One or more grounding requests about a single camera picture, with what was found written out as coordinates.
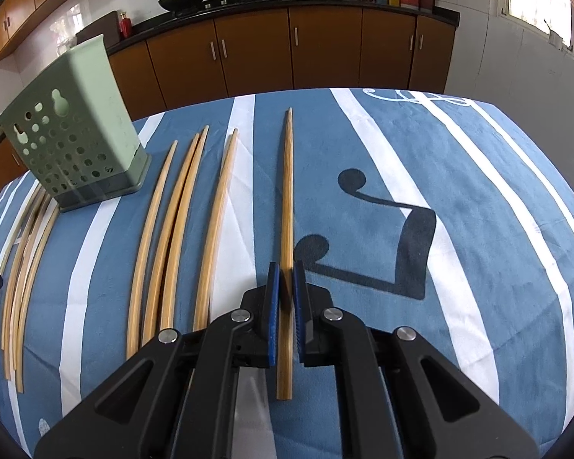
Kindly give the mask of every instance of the bamboo stick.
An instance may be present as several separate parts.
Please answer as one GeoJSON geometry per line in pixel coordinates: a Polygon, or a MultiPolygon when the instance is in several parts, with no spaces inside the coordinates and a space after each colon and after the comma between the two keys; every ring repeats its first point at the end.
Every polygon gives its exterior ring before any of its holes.
{"type": "Polygon", "coordinates": [[[29,199],[28,203],[26,203],[26,208],[21,213],[19,220],[15,223],[15,228],[14,228],[15,231],[13,234],[11,234],[10,240],[8,242],[8,246],[7,246],[8,251],[7,251],[7,253],[4,254],[4,257],[2,258],[2,262],[0,263],[0,276],[2,276],[4,274],[4,270],[6,269],[8,258],[11,254],[11,250],[13,249],[13,245],[15,244],[15,240],[17,239],[17,235],[19,234],[19,230],[21,229],[21,225],[23,224],[23,221],[26,218],[26,216],[29,214],[29,211],[32,208],[32,205],[34,205],[34,202],[36,201],[36,197],[38,196],[38,192],[40,192],[41,189],[42,189],[42,186],[37,185],[36,189],[34,190],[34,193],[32,193],[31,199],[29,199]]]}
{"type": "Polygon", "coordinates": [[[2,356],[4,376],[6,379],[11,379],[11,368],[14,367],[11,364],[13,354],[10,344],[11,337],[13,337],[13,334],[15,333],[15,331],[11,331],[11,328],[15,329],[16,324],[13,319],[17,320],[19,318],[21,293],[26,282],[26,276],[28,275],[29,255],[51,197],[43,191],[38,194],[37,199],[38,201],[35,202],[30,213],[29,220],[26,223],[26,228],[21,235],[19,248],[15,253],[15,258],[8,278],[4,307],[2,308],[2,336],[0,344],[2,346],[2,350],[4,350],[2,356]]]}
{"type": "Polygon", "coordinates": [[[34,258],[32,259],[32,265],[30,266],[30,271],[28,273],[28,280],[26,281],[26,287],[23,292],[23,298],[21,299],[21,311],[17,330],[17,345],[13,348],[15,350],[15,384],[17,391],[21,394],[23,393],[23,341],[26,332],[26,319],[28,318],[28,307],[30,305],[30,297],[32,295],[32,287],[34,286],[34,280],[36,278],[36,272],[38,271],[38,264],[40,264],[40,259],[43,256],[44,247],[47,244],[49,235],[57,216],[59,215],[59,207],[56,205],[49,217],[47,225],[44,227],[43,233],[40,236],[40,242],[34,251],[34,258]]]}
{"type": "Polygon", "coordinates": [[[142,228],[142,237],[138,245],[138,255],[134,267],[134,277],[132,279],[132,293],[130,294],[130,311],[128,314],[128,330],[126,339],[126,357],[130,358],[138,351],[140,338],[140,308],[142,303],[142,287],[144,285],[144,273],[147,268],[148,249],[151,245],[151,236],[157,219],[157,211],[160,208],[161,196],[164,193],[166,178],[174,157],[177,141],[173,141],[170,150],[164,160],[160,175],[155,184],[155,190],[148,207],[147,218],[142,228]]]}
{"type": "Polygon", "coordinates": [[[196,309],[193,315],[193,330],[198,331],[206,328],[209,320],[210,308],[210,288],[215,273],[217,261],[217,242],[219,241],[219,230],[223,221],[223,210],[225,208],[225,197],[228,193],[228,184],[234,166],[236,156],[236,143],[238,141],[238,129],[232,132],[228,151],[223,161],[215,199],[210,212],[209,228],[206,232],[204,252],[202,253],[202,265],[200,267],[200,279],[197,284],[196,309]]]}
{"type": "Polygon", "coordinates": [[[34,225],[34,221],[37,217],[38,207],[41,205],[43,201],[44,197],[43,193],[44,190],[42,192],[41,191],[35,192],[34,193],[35,197],[30,199],[30,202],[32,204],[31,211],[29,213],[24,212],[28,215],[28,220],[26,221],[26,225],[21,233],[20,244],[17,247],[15,257],[13,258],[13,262],[11,263],[11,270],[10,273],[8,274],[7,290],[4,296],[4,306],[2,307],[2,326],[0,327],[0,349],[2,350],[5,349],[4,341],[6,337],[6,332],[8,331],[6,328],[6,324],[10,319],[11,308],[13,305],[13,295],[15,293],[15,288],[17,285],[17,277],[21,267],[21,260],[24,257],[24,251],[26,249],[28,237],[30,235],[30,231],[32,230],[32,226],[34,225]]]}
{"type": "Polygon", "coordinates": [[[293,110],[287,112],[283,157],[283,218],[281,222],[281,274],[285,292],[279,309],[277,400],[291,400],[293,383],[293,110]]]}
{"type": "Polygon", "coordinates": [[[174,303],[176,300],[176,282],[179,275],[179,262],[181,261],[181,248],[185,234],[185,225],[187,224],[187,215],[189,213],[189,204],[193,186],[196,183],[197,169],[202,160],[202,151],[206,142],[209,127],[202,130],[200,140],[197,143],[196,152],[191,161],[191,168],[185,179],[179,211],[174,222],[174,231],[172,241],[170,242],[170,251],[168,253],[168,264],[166,265],[166,277],[164,279],[164,291],[161,299],[161,316],[160,330],[172,328],[174,323],[174,303]]]}
{"type": "Polygon", "coordinates": [[[181,194],[183,193],[183,186],[185,185],[185,178],[191,165],[193,153],[196,150],[197,141],[200,135],[196,133],[193,137],[187,154],[183,160],[179,177],[176,180],[170,203],[164,217],[164,223],[161,227],[160,239],[157,243],[155,250],[155,258],[153,260],[153,269],[151,271],[151,279],[148,283],[147,293],[147,306],[144,313],[144,322],[142,324],[142,340],[140,346],[145,345],[155,335],[155,327],[157,326],[157,311],[160,303],[161,281],[164,275],[164,266],[166,264],[166,255],[168,254],[168,243],[172,235],[174,227],[174,219],[176,218],[176,211],[179,207],[181,194]]]}

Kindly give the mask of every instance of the wooden stick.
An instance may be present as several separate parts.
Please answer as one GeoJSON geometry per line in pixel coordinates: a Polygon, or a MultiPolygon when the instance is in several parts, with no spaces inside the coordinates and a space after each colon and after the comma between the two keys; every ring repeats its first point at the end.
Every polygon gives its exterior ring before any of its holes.
{"type": "Polygon", "coordinates": [[[155,250],[151,279],[148,284],[147,307],[145,309],[144,322],[142,324],[142,340],[140,346],[145,345],[155,335],[155,327],[157,326],[157,310],[160,303],[161,282],[164,278],[164,266],[166,264],[166,255],[168,254],[168,243],[172,236],[174,219],[176,218],[176,211],[179,208],[179,201],[181,200],[181,194],[183,193],[185,178],[187,177],[189,167],[191,166],[191,159],[193,158],[193,152],[196,149],[199,138],[199,133],[196,133],[196,136],[193,137],[193,140],[189,145],[189,149],[187,150],[187,154],[183,160],[183,165],[181,166],[181,172],[179,173],[179,177],[176,180],[176,184],[174,185],[174,189],[170,197],[166,217],[164,217],[164,224],[161,227],[160,240],[158,241],[157,249],[155,250]]]}
{"type": "Polygon", "coordinates": [[[174,324],[174,303],[176,300],[176,282],[179,276],[179,262],[181,261],[181,248],[185,234],[185,225],[187,224],[187,215],[189,213],[189,204],[193,186],[196,183],[197,169],[202,160],[202,151],[206,142],[209,127],[202,130],[200,140],[197,143],[196,152],[193,154],[191,168],[185,179],[179,211],[174,222],[174,231],[172,241],[170,241],[170,252],[168,253],[168,264],[166,265],[166,278],[164,280],[164,291],[161,299],[161,316],[160,330],[172,328],[174,324]]]}
{"type": "Polygon", "coordinates": [[[8,367],[12,367],[17,370],[15,354],[13,351],[13,340],[17,340],[18,329],[19,329],[19,318],[21,311],[21,299],[23,298],[23,292],[26,287],[26,281],[28,280],[28,272],[30,270],[30,260],[32,258],[32,251],[34,250],[34,245],[37,242],[38,231],[40,230],[40,225],[43,222],[43,217],[47,212],[49,203],[51,202],[51,195],[46,194],[44,196],[40,211],[36,217],[36,222],[32,228],[32,232],[26,243],[26,249],[23,254],[23,260],[21,262],[21,269],[19,277],[17,279],[17,284],[15,285],[15,298],[13,299],[13,306],[11,308],[11,319],[9,320],[9,325],[7,326],[7,335],[5,340],[5,360],[8,367]]]}
{"type": "Polygon", "coordinates": [[[281,222],[281,274],[286,291],[279,309],[277,400],[291,400],[293,382],[293,110],[287,112],[283,157],[283,219],[281,222]]]}
{"type": "Polygon", "coordinates": [[[8,274],[7,291],[4,297],[4,306],[2,307],[2,326],[0,327],[0,349],[2,350],[5,349],[4,341],[6,337],[6,332],[8,331],[6,328],[6,324],[10,318],[11,308],[13,305],[13,295],[15,293],[15,287],[17,285],[17,276],[19,274],[19,270],[21,267],[21,260],[22,257],[24,256],[24,251],[28,243],[30,231],[32,230],[32,226],[34,225],[34,220],[37,217],[38,213],[38,207],[41,205],[43,197],[44,197],[44,190],[42,192],[38,191],[37,193],[35,193],[35,197],[30,199],[30,202],[32,203],[31,211],[29,213],[24,212],[28,215],[28,220],[26,221],[24,230],[21,233],[20,244],[17,247],[15,257],[13,258],[13,262],[11,263],[11,270],[10,273],[8,274]]]}
{"type": "Polygon", "coordinates": [[[142,286],[144,284],[144,273],[147,269],[148,249],[151,245],[151,236],[157,219],[157,211],[160,208],[161,196],[164,193],[166,178],[170,170],[170,164],[176,150],[177,141],[173,141],[170,150],[164,160],[160,175],[155,184],[155,190],[148,207],[147,219],[142,228],[142,237],[138,245],[138,255],[134,267],[134,277],[132,279],[132,293],[130,294],[130,312],[128,314],[128,331],[126,339],[126,358],[132,357],[138,351],[140,338],[140,306],[142,303],[142,286]]]}
{"type": "Polygon", "coordinates": [[[21,241],[15,252],[15,258],[11,265],[11,272],[8,276],[7,293],[4,297],[4,306],[2,307],[2,332],[0,336],[0,347],[4,350],[3,367],[4,376],[6,379],[11,379],[11,351],[10,351],[10,337],[11,337],[11,319],[13,315],[19,316],[19,304],[21,299],[21,289],[23,282],[25,282],[26,271],[28,270],[28,255],[32,248],[32,243],[38,233],[38,227],[46,210],[47,202],[51,197],[45,191],[38,193],[37,201],[30,212],[26,227],[21,234],[21,241]]]}
{"type": "Polygon", "coordinates": [[[4,254],[4,257],[2,258],[2,262],[0,263],[0,276],[2,276],[4,274],[4,270],[6,269],[8,258],[11,254],[11,250],[13,249],[13,245],[15,244],[15,240],[17,239],[17,235],[19,234],[19,231],[21,229],[21,225],[23,224],[23,221],[26,218],[26,216],[29,214],[29,211],[32,208],[32,205],[34,205],[34,202],[36,201],[36,197],[38,196],[38,193],[40,192],[40,190],[42,188],[43,187],[40,185],[36,186],[34,193],[32,193],[31,199],[29,199],[28,203],[26,203],[26,208],[21,213],[19,220],[15,223],[15,227],[13,228],[15,231],[13,234],[11,234],[9,242],[8,242],[8,246],[7,246],[8,251],[7,251],[7,253],[4,254]]]}
{"type": "Polygon", "coordinates": [[[206,328],[209,320],[210,309],[210,288],[215,274],[215,264],[217,261],[217,242],[219,241],[219,230],[223,221],[223,210],[225,208],[225,197],[228,193],[228,184],[234,166],[236,156],[236,142],[238,141],[238,129],[232,132],[230,145],[223,161],[215,199],[210,212],[209,228],[206,232],[206,242],[202,253],[202,266],[200,267],[200,279],[197,284],[196,310],[193,315],[193,330],[198,331],[206,328]]]}
{"type": "Polygon", "coordinates": [[[32,259],[32,265],[30,266],[30,271],[28,273],[28,280],[26,281],[26,287],[23,292],[23,298],[21,299],[21,311],[17,330],[17,345],[13,349],[15,350],[15,386],[17,391],[21,394],[23,393],[23,340],[26,332],[26,318],[28,317],[28,306],[30,305],[30,297],[32,295],[32,287],[34,286],[34,280],[36,278],[36,272],[38,270],[38,264],[40,264],[40,259],[43,256],[44,247],[49,239],[49,234],[55,220],[59,215],[59,206],[55,206],[47,225],[44,227],[43,234],[40,236],[40,242],[34,251],[34,258],[32,259]]]}

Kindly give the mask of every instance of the black countertop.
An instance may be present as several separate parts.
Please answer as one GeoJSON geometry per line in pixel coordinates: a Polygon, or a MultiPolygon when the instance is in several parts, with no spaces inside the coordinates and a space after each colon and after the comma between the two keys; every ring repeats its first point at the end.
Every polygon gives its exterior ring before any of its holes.
{"type": "Polygon", "coordinates": [[[341,7],[362,7],[386,10],[389,12],[405,15],[424,15],[441,22],[446,22],[452,26],[459,26],[460,13],[447,8],[434,7],[433,13],[410,10],[401,7],[390,7],[380,3],[362,1],[362,0],[205,0],[199,7],[191,9],[182,15],[175,15],[172,12],[166,12],[157,15],[146,21],[139,22],[133,27],[135,33],[132,37],[123,39],[106,49],[106,53],[111,55],[124,48],[127,48],[144,39],[152,38],[159,34],[173,29],[177,29],[187,24],[214,19],[237,13],[250,12],[255,10],[266,10],[270,8],[284,7],[302,7],[305,5],[335,5],[341,7]]]}

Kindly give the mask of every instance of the green plastic basket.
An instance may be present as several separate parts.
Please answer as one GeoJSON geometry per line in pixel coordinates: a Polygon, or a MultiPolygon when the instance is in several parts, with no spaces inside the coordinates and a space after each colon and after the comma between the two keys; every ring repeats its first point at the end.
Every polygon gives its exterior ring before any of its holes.
{"type": "Polygon", "coordinates": [[[133,193],[144,182],[150,156],[101,35],[44,69],[4,110],[0,124],[62,211],[133,193]]]}

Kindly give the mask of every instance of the chopstick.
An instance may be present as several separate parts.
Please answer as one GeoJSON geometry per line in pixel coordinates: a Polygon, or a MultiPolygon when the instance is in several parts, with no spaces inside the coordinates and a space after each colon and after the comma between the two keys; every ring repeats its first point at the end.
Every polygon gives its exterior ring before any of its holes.
{"type": "Polygon", "coordinates": [[[49,194],[45,193],[43,195],[43,193],[44,191],[38,194],[38,202],[35,202],[30,213],[30,219],[26,223],[26,228],[21,235],[19,248],[17,249],[17,252],[15,252],[15,258],[8,278],[7,295],[4,300],[4,307],[2,308],[1,342],[3,344],[2,349],[4,350],[3,365],[6,379],[11,379],[11,368],[14,368],[14,366],[11,365],[13,357],[10,342],[11,339],[16,339],[16,327],[19,321],[21,294],[28,275],[30,255],[32,248],[34,248],[38,228],[40,227],[43,215],[47,206],[49,206],[49,201],[51,200],[51,196],[49,194]]]}
{"type": "Polygon", "coordinates": [[[291,400],[293,383],[293,110],[287,111],[283,155],[283,218],[281,222],[281,275],[285,291],[279,309],[277,400],[291,400]]]}
{"type": "Polygon", "coordinates": [[[170,242],[170,252],[168,253],[168,263],[166,265],[166,277],[164,279],[164,291],[161,299],[161,316],[160,330],[172,328],[174,325],[174,303],[176,300],[176,282],[179,276],[179,263],[181,261],[181,248],[185,234],[185,225],[187,224],[187,215],[191,202],[193,186],[196,183],[197,170],[202,160],[202,151],[206,143],[206,136],[209,127],[205,126],[197,143],[196,151],[193,154],[191,167],[185,179],[181,202],[179,202],[179,211],[174,222],[174,231],[170,242]]]}
{"type": "Polygon", "coordinates": [[[170,165],[176,150],[177,141],[173,141],[170,150],[164,160],[159,177],[155,184],[151,203],[148,206],[147,218],[142,228],[142,237],[138,245],[138,255],[134,267],[134,277],[132,279],[132,293],[130,294],[130,310],[128,313],[128,330],[126,338],[126,358],[136,354],[140,337],[140,307],[142,303],[142,286],[144,284],[144,274],[147,268],[148,249],[151,245],[151,236],[157,219],[157,211],[160,208],[161,196],[166,185],[166,178],[170,170],[170,165]]]}
{"type": "Polygon", "coordinates": [[[181,166],[181,171],[179,172],[179,177],[176,180],[172,195],[170,196],[170,203],[168,204],[166,217],[164,217],[163,226],[161,227],[160,239],[157,243],[157,249],[155,250],[151,279],[148,284],[147,307],[144,313],[142,340],[140,346],[145,345],[155,335],[155,328],[157,326],[157,310],[160,303],[161,282],[164,275],[166,255],[168,254],[168,243],[172,236],[174,219],[176,218],[176,212],[179,208],[183,186],[185,185],[185,179],[187,178],[187,173],[191,166],[191,159],[193,158],[193,153],[196,150],[199,138],[199,133],[196,133],[189,145],[189,149],[187,150],[187,154],[183,160],[183,165],[181,166]]]}
{"type": "Polygon", "coordinates": [[[28,203],[26,203],[26,207],[25,207],[24,211],[22,212],[22,214],[20,215],[19,220],[15,223],[15,226],[13,228],[13,232],[11,233],[11,236],[9,236],[9,238],[8,238],[9,239],[8,247],[7,247],[8,252],[4,254],[4,257],[2,258],[2,262],[0,263],[0,276],[2,276],[4,274],[4,270],[6,269],[8,258],[11,254],[11,250],[13,249],[13,245],[15,244],[15,240],[17,239],[17,235],[19,234],[19,231],[21,229],[21,225],[23,224],[23,221],[26,218],[26,216],[29,215],[29,211],[32,208],[32,206],[34,205],[34,203],[36,202],[36,198],[38,196],[38,193],[40,193],[41,190],[43,190],[43,187],[38,185],[36,187],[36,189],[34,190],[34,193],[32,193],[31,199],[29,199],[28,203]]]}
{"type": "Polygon", "coordinates": [[[202,253],[202,266],[200,267],[200,279],[197,284],[196,309],[193,315],[193,331],[206,328],[209,320],[210,308],[210,287],[215,272],[217,261],[217,242],[219,240],[219,228],[223,219],[225,208],[225,197],[228,193],[228,184],[234,166],[236,154],[236,142],[238,140],[238,129],[234,129],[230,137],[228,151],[223,161],[215,199],[210,212],[209,228],[206,233],[204,252],[202,253]]]}
{"type": "Polygon", "coordinates": [[[40,259],[43,255],[44,247],[47,244],[55,220],[59,215],[59,206],[55,206],[49,217],[47,225],[44,227],[43,233],[40,236],[40,242],[38,242],[38,247],[34,251],[34,258],[32,259],[32,265],[30,266],[30,271],[28,273],[28,279],[26,281],[26,287],[23,292],[23,297],[21,299],[21,311],[20,318],[17,329],[17,345],[15,350],[15,386],[17,391],[21,394],[23,393],[23,340],[26,331],[26,318],[28,317],[28,306],[30,305],[30,297],[32,295],[32,287],[34,286],[34,280],[36,278],[36,272],[38,270],[38,264],[40,264],[40,259]]]}

